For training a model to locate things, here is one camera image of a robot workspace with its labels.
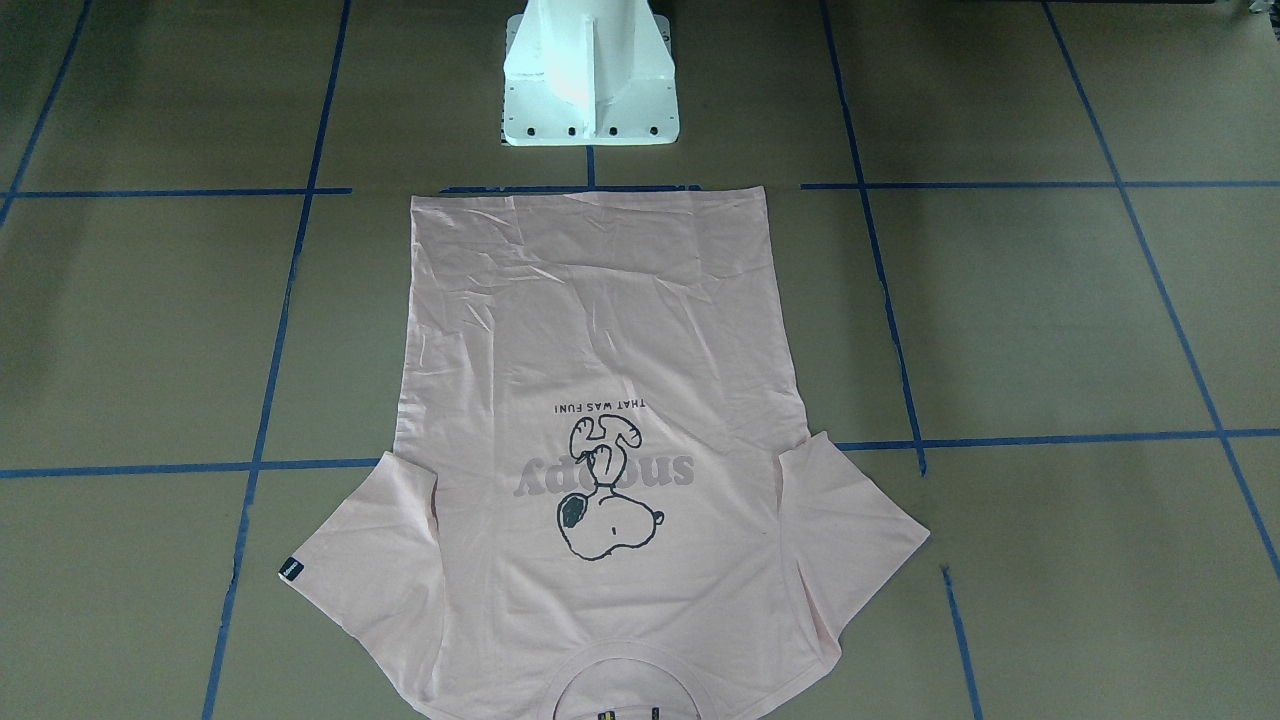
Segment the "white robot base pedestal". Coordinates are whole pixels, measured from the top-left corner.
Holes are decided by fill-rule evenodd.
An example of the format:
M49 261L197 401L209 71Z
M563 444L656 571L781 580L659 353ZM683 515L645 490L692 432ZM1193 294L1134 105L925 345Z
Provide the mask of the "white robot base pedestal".
M681 133L671 24L648 1L529 1L506 22L509 146L648 146Z

